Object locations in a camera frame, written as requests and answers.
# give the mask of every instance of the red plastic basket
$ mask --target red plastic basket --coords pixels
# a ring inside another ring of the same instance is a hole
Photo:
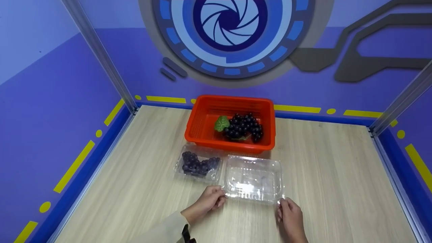
[[[263,126],[264,136],[254,144],[249,138],[245,141],[230,142],[222,132],[214,130],[219,116],[232,118],[235,113],[245,115],[249,112]],[[184,137],[198,146],[211,147],[242,153],[262,153],[274,148],[276,136],[273,102],[269,99],[234,96],[199,96],[192,108]]]

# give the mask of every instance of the container lid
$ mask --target container lid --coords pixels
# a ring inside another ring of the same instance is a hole
[[[275,203],[283,195],[280,162],[229,155],[223,186],[232,198]]]

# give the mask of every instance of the plastic clamshell container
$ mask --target plastic clamshell container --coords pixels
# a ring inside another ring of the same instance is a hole
[[[241,142],[228,141],[222,132],[214,130],[219,116],[226,115],[231,119],[235,113],[245,115],[249,112],[263,126],[264,136],[258,143],[254,144],[250,138]],[[274,148],[275,129],[274,105],[269,99],[203,95],[197,98],[192,108],[184,137],[199,146],[258,154]]]
[[[283,196],[280,162],[229,155],[223,187],[231,198],[276,203]]]
[[[207,160],[211,157],[220,158],[220,161],[218,162],[216,168],[212,168],[207,173],[206,176],[200,175],[198,173],[191,173],[187,171],[185,172],[183,171],[184,161],[183,161],[182,154],[186,151],[190,151],[191,153],[196,154],[200,161]],[[181,150],[180,156],[178,157],[174,170],[185,177],[194,178],[196,180],[206,182],[209,184],[215,184],[219,181],[221,170],[222,170],[222,163],[224,160],[226,160],[226,154],[222,150],[215,150],[207,147],[199,147],[195,144],[186,144],[183,146],[183,149]]]

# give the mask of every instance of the hand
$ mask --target hand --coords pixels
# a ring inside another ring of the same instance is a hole
[[[285,231],[292,243],[308,242],[303,226],[302,209],[293,200],[281,198],[277,214],[278,222],[283,222]]]
[[[194,224],[203,218],[210,210],[216,210],[226,202],[225,191],[219,185],[206,187],[200,198],[181,212],[189,224]]]

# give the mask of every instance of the light wood surface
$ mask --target light wood surface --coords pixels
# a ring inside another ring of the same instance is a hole
[[[189,110],[142,106],[57,242],[127,242],[192,204],[206,185],[174,177]],[[276,119],[285,196],[309,242],[415,242],[366,127]],[[274,206],[231,199],[191,234],[199,243],[278,243]]]

